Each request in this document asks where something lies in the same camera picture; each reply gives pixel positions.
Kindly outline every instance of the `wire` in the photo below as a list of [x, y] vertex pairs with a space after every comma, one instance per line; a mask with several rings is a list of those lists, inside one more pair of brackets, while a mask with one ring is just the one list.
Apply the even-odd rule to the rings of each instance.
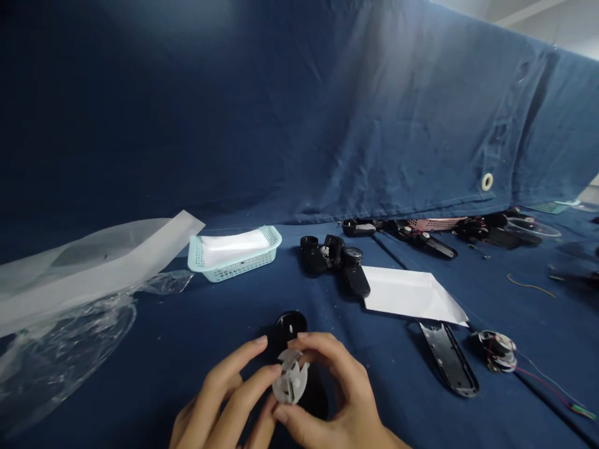
[[543, 372], [542, 372], [542, 371], [541, 371], [541, 370], [540, 370], [540, 369], [539, 369], [539, 368], [538, 368], [538, 367], [535, 365], [535, 363], [534, 363], [532, 360], [530, 360], [530, 359], [529, 359], [529, 358], [526, 356], [526, 354], [524, 354], [522, 351], [518, 351], [518, 354], [520, 354], [522, 357], [524, 357], [525, 359], [527, 359], [527, 360], [528, 360], [528, 362], [529, 362], [529, 363], [530, 363], [530, 364], [531, 364], [531, 365], [534, 367], [534, 369], [535, 369], [535, 370], [537, 370], [537, 372], [538, 372], [538, 373], [539, 373], [541, 376], [545, 377], [545, 378], [546, 378], [546, 379], [547, 379], [549, 382], [551, 382], [551, 383], [552, 383], [552, 384], [554, 384], [556, 387], [558, 387], [558, 388], [559, 388], [559, 389], [562, 391], [562, 393], [564, 393], [564, 394], [565, 394], [567, 397], [569, 397], [570, 399], [572, 399], [574, 402], [576, 402], [576, 403], [577, 403], [578, 405], [580, 405], [581, 407], [584, 407], [584, 408], [586, 408], [586, 407], [587, 407], [587, 406], [586, 406], [586, 405], [584, 405], [584, 404], [583, 404], [581, 401], [579, 401], [579, 400], [578, 400], [578, 399], [576, 399], [574, 396], [572, 396], [571, 394], [569, 394], [569, 393], [568, 393], [566, 390], [564, 390], [564, 389], [563, 389], [563, 388], [560, 386], [560, 384], [558, 384], [556, 381], [554, 381], [554, 380], [553, 380], [551, 377], [549, 377], [547, 374], [543, 373]]
[[[497, 339], [497, 334], [493, 335], [490, 339], [489, 339], [489, 348], [487, 349], [487, 352], [489, 353], [489, 355], [487, 356], [487, 362], [492, 364], [493, 361], [491, 359], [491, 355], [493, 355], [494, 357], [497, 357], [498, 359], [503, 359], [502, 357], [499, 357], [497, 355], [495, 355], [491, 349], [492, 347], [492, 343], [493, 340]], [[508, 339], [510, 341], [510, 344], [512, 346], [512, 352], [515, 352], [515, 347], [514, 347], [514, 342], [512, 339]], [[587, 418], [591, 418], [591, 419], [596, 419], [594, 414], [590, 413], [588, 410], [586, 410], [586, 406], [584, 406], [580, 401], [576, 400], [575, 398], [573, 398], [572, 396], [570, 396], [568, 393], [566, 393], [566, 391], [564, 391], [563, 388], [561, 388], [559, 386], [559, 384], [557, 384], [556, 381], [552, 380], [549, 376], [546, 376], [545, 374], [543, 374], [541, 372], [540, 369], [537, 368], [537, 366], [532, 362], [532, 360], [530, 360], [526, 355], [524, 355], [523, 353], [520, 352], [520, 354], [522, 354], [524, 356], [525, 359], [527, 359], [535, 368], [536, 370], [541, 374], [544, 375], [546, 378], [548, 378], [549, 380], [551, 380], [551, 382], [553, 382], [566, 396], [570, 397], [574, 402], [577, 402], [578, 405], [576, 405], [576, 408], [573, 407], [571, 404], [569, 404], [564, 398], [563, 396], [555, 389], [553, 388], [551, 385], [549, 385], [546, 381], [544, 381], [543, 379], [541, 379], [539, 376], [537, 376], [536, 374], [533, 374], [531, 372], [528, 372], [522, 368], [520, 368], [519, 366], [516, 366], [515, 364], [511, 364], [509, 362], [507, 362], [506, 360], [502, 360], [504, 363], [506, 363], [507, 365], [511, 366], [512, 368], [514, 368], [514, 370], [523, 372], [524, 374], [528, 374], [529, 376], [534, 377], [535, 379], [539, 380], [540, 382], [542, 382], [545, 386], [547, 386], [547, 388], [549, 388], [559, 399], [560, 401], [562, 401], [562, 403], [568, 407], [571, 411], [573, 411], [574, 413], [576, 413], [577, 415], [581, 415]]]
[[568, 402], [567, 402], [567, 401], [566, 401], [566, 400], [563, 398], [563, 396], [562, 396], [562, 395], [560, 395], [560, 394], [559, 394], [559, 392], [558, 392], [558, 391], [557, 391], [555, 388], [553, 388], [551, 385], [549, 385], [549, 384], [548, 384], [546, 381], [544, 381], [543, 379], [541, 379], [541, 378], [540, 378], [539, 376], [537, 376], [536, 374], [533, 374], [533, 373], [531, 373], [531, 372], [528, 372], [528, 371], [526, 371], [526, 370], [523, 370], [522, 368], [520, 368], [520, 367], [518, 367], [518, 366], [515, 366], [515, 365], [513, 365], [513, 367], [514, 367], [516, 370], [518, 370], [518, 371], [521, 371], [521, 372], [523, 372], [524, 374], [528, 374], [529, 376], [532, 376], [532, 377], [534, 377], [535, 379], [537, 379], [537, 380], [539, 380], [539, 381], [543, 382], [543, 383], [544, 383], [544, 384], [545, 384], [545, 385], [546, 385], [546, 386], [547, 386], [547, 387], [548, 387], [548, 388], [549, 388], [549, 389], [550, 389], [550, 390], [551, 390], [553, 393], [555, 393], [555, 395], [556, 395], [556, 396], [557, 396], [557, 397], [560, 399], [560, 401], [562, 401], [562, 402], [563, 402], [563, 404], [564, 404], [566, 407], [568, 407], [570, 410], [572, 410], [572, 411], [576, 412], [576, 410], [574, 410], [574, 409], [572, 408], [572, 406], [571, 406], [571, 405], [570, 405], [570, 404], [569, 404], [569, 403], [568, 403]]
[[535, 289], [537, 289], [537, 290], [541, 290], [542, 292], [544, 292], [544, 293], [547, 293], [549, 296], [551, 296], [551, 297], [553, 297], [554, 299], [556, 299], [556, 296], [555, 296], [553, 293], [551, 293], [551, 292], [548, 292], [547, 290], [545, 290], [545, 289], [542, 289], [541, 287], [532, 286], [532, 285], [530, 285], [530, 284], [520, 284], [519, 282], [516, 282], [516, 281], [514, 281], [514, 280], [512, 279], [512, 275], [511, 275], [511, 274], [508, 274], [508, 275], [507, 275], [507, 278], [508, 278], [508, 279], [509, 279], [511, 282], [513, 282], [514, 284], [516, 284], [516, 285], [519, 285], [519, 286], [521, 286], [521, 287], [531, 287], [531, 288], [535, 288]]

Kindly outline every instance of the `red wire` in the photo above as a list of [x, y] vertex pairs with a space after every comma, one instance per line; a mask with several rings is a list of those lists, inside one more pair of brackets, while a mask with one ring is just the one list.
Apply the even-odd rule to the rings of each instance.
[[[489, 339], [489, 348], [487, 349], [487, 351], [489, 351], [489, 354], [493, 354], [493, 352], [491, 351], [491, 344], [493, 343], [493, 340], [495, 340], [495, 336], [492, 336], [492, 337]], [[532, 377], [534, 377], [535, 379], [537, 379], [537, 380], [539, 380], [539, 381], [543, 382], [543, 384], [545, 384], [545, 385], [546, 385], [546, 386], [547, 386], [547, 387], [548, 387], [548, 388], [549, 388], [549, 389], [550, 389], [550, 390], [551, 390], [551, 391], [552, 391], [552, 392], [553, 392], [553, 393], [554, 393], [554, 394], [555, 394], [555, 395], [556, 395], [556, 396], [557, 396], [557, 397], [558, 397], [558, 398], [559, 398], [559, 399], [560, 399], [560, 400], [563, 402], [563, 404], [564, 404], [566, 407], [568, 407], [568, 408], [569, 408], [570, 410], [572, 410], [574, 413], [577, 413], [577, 414], [579, 414], [579, 415], [583, 415], [583, 414], [582, 414], [582, 413], [580, 413], [578, 410], [576, 410], [575, 408], [573, 408], [573, 407], [572, 407], [572, 406], [571, 406], [571, 405], [570, 405], [570, 404], [569, 404], [569, 403], [568, 403], [568, 402], [567, 402], [567, 401], [566, 401], [566, 400], [563, 398], [563, 396], [559, 394], [559, 392], [558, 392], [558, 391], [557, 391], [555, 388], [553, 388], [551, 385], [549, 385], [549, 384], [548, 384], [546, 381], [544, 381], [543, 379], [541, 379], [539, 376], [537, 376], [537, 375], [535, 375], [535, 374], [533, 374], [533, 373], [531, 373], [531, 372], [528, 372], [528, 371], [526, 371], [526, 370], [523, 370], [522, 368], [520, 368], [520, 367], [517, 367], [516, 365], [512, 365], [512, 364], [510, 364], [510, 363], [508, 363], [508, 365], [510, 365], [510, 366], [511, 366], [511, 367], [513, 367], [514, 369], [517, 369], [518, 371], [521, 371], [521, 372], [523, 372], [524, 374], [528, 374], [529, 376], [532, 376]]]
[[569, 403], [568, 403], [568, 402], [567, 402], [567, 401], [566, 401], [566, 400], [563, 398], [563, 396], [562, 396], [562, 395], [560, 395], [560, 394], [558, 393], [558, 391], [557, 391], [555, 388], [553, 388], [551, 385], [549, 385], [549, 384], [548, 384], [546, 381], [544, 381], [543, 379], [541, 379], [539, 376], [537, 376], [537, 375], [535, 375], [535, 374], [533, 374], [533, 373], [531, 373], [531, 372], [528, 372], [528, 371], [526, 371], [526, 370], [523, 370], [523, 369], [522, 369], [522, 368], [520, 368], [520, 367], [517, 367], [517, 366], [514, 366], [514, 365], [513, 365], [513, 367], [514, 367], [515, 369], [517, 369], [518, 371], [521, 371], [521, 372], [523, 372], [524, 374], [528, 374], [529, 376], [532, 376], [532, 377], [534, 377], [535, 379], [537, 379], [537, 380], [540, 380], [541, 382], [543, 382], [543, 383], [544, 383], [544, 384], [545, 384], [545, 385], [546, 385], [546, 386], [547, 386], [547, 387], [548, 387], [548, 388], [549, 388], [549, 389], [550, 389], [550, 390], [551, 390], [553, 393], [555, 393], [555, 395], [556, 395], [556, 396], [557, 396], [557, 397], [560, 399], [560, 401], [562, 401], [562, 402], [563, 402], [563, 404], [564, 404], [566, 407], [568, 407], [568, 408], [569, 408], [570, 410], [572, 410], [573, 412], [576, 412], [576, 413], [578, 413], [578, 412], [576, 411], [576, 409], [574, 409], [574, 408], [573, 408], [573, 407], [572, 407], [572, 406], [571, 406], [571, 405], [570, 405], [570, 404], [569, 404]]

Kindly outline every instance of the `light blue plastic basket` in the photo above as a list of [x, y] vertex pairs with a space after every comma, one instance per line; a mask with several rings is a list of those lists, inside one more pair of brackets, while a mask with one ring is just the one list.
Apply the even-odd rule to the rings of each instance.
[[274, 226], [262, 226], [259, 230], [270, 243], [268, 248], [259, 249], [255, 253], [246, 255], [242, 258], [226, 261], [210, 267], [204, 266], [202, 239], [198, 236], [193, 236], [189, 241], [187, 266], [191, 271], [202, 273], [210, 282], [220, 282], [234, 278], [238, 274], [246, 273], [247, 271], [270, 264], [275, 260], [276, 249], [283, 241], [283, 238]]

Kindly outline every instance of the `green wire connector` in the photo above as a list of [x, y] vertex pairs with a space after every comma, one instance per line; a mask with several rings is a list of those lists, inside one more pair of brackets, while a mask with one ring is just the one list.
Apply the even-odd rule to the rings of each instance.
[[576, 404], [572, 404], [571, 407], [574, 409], [575, 412], [579, 413], [580, 415], [586, 416], [587, 418], [592, 419], [593, 421], [597, 419], [597, 415], [589, 412], [588, 410], [585, 410], [584, 408]]

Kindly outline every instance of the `rubber band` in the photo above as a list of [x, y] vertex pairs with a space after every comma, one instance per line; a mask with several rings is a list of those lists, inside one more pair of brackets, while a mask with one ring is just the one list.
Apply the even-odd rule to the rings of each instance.
[[541, 287], [532, 286], [532, 285], [530, 285], [530, 284], [520, 284], [519, 282], [516, 282], [516, 281], [514, 281], [514, 280], [512, 279], [512, 274], [511, 274], [511, 273], [507, 275], [507, 278], [510, 280], [510, 282], [513, 282], [513, 283], [514, 283], [514, 284], [516, 284], [516, 285], [519, 285], [519, 286], [521, 286], [521, 287], [531, 287], [531, 288], [535, 288], [535, 289], [537, 289], [537, 290], [541, 290], [542, 292], [544, 292], [544, 293], [547, 293], [547, 294], [548, 294], [549, 296], [551, 296], [552, 298], [554, 298], [554, 299], [557, 299], [557, 296], [555, 296], [555, 295], [554, 295], [553, 293], [551, 293], [551, 292], [548, 292], [548, 291], [547, 291], [547, 290], [545, 290], [545, 289], [542, 289]]

